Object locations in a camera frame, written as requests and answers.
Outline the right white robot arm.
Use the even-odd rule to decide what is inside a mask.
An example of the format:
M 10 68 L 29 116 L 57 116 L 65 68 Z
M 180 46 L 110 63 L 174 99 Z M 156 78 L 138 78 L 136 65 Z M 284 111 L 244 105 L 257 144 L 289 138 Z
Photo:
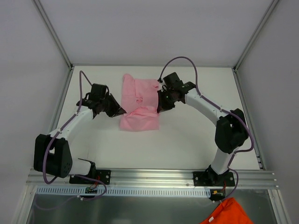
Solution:
M 238 108 L 231 111 L 222 109 L 200 94 L 196 84 L 184 83 L 175 72 L 159 78 L 158 82 L 162 84 L 161 90 L 157 92 L 158 113 L 171 110 L 176 102 L 182 102 L 199 111 L 215 125 L 217 152 L 205 171 L 193 173 L 194 185 L 235 186 L 229 167 L 236 152 L 249 137 L 243 111 Z

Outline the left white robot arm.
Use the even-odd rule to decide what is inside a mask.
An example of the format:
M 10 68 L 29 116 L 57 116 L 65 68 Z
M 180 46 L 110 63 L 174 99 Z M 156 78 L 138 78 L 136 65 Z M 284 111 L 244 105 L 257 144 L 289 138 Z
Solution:
M 92 183 L 96 178 L 95 162 L 75 158 L 71 144 L 76 135 L 97 115 L 104 112 L 114 118 L 126 113 L 109 88 L 102 84 L 92 84 L 91 91 L 81 95 L 71 117 L 49 134 L 40 134 L 35 141 L 34 170 L 43 174 L 46 184 L 52 184 L 47 175 L 55 179 L 69 175 Z

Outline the pink t shirt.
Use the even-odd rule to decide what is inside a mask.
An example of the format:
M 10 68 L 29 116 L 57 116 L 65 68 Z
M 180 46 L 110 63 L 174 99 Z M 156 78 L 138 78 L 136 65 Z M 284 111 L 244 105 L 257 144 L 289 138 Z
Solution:
M 159 129 L 159 90 L 160 84 L 155 79 L 137 79 L 124 74 L 121 106 L 126 113 L 121 116 L 121 130 L 140 132 Z

